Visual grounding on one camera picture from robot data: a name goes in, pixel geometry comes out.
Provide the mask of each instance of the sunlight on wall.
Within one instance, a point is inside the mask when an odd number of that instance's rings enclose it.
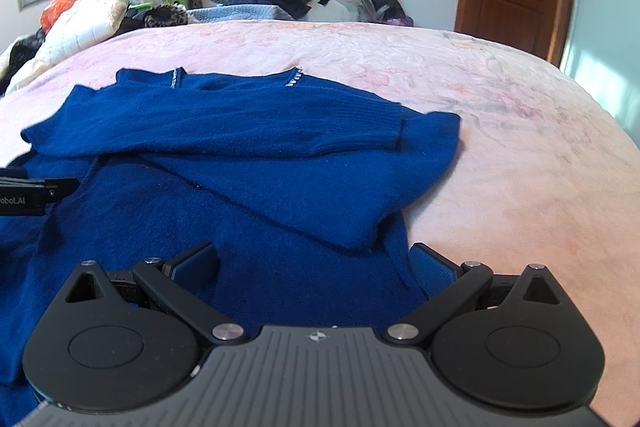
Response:
[[[593,55],[582,52],[575,69],[575,81],[614,118],[617,117],[626,81]]]

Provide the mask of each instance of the gray ribbed panel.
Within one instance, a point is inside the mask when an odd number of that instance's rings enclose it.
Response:
[[[587,409],[500,416],[444,386],[417,349],[369,328],[265,327],[213,350],[202,370],[153,406],[104,416],[46,405],[21,427],[606,427]]]

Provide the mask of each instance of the light blue wall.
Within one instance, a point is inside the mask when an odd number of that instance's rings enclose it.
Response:
[[[640,0],[576,0],[562,64],[640,146]]]

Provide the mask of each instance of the sweater sleeve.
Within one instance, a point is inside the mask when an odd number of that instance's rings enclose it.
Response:
[[[189,153],[295,158],[392,149],[401,105],[308,86],[200,91],[76,86],[49,120],[22,133],[41,154]]]

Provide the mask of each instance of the pink blanket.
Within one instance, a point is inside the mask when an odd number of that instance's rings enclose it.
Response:
[[[604,345],[593,406],[640,418],[640,152],[584,90],[539,58],[449,32],[347,24],[227,22],[139,30],[70,58],[0,100],[0,165],[20,131],[74,84],[120,68],[268,74],[294,66],[421,112],[463,118],[464,151],[405,218],[410,241],[497,273],[543,263]]]

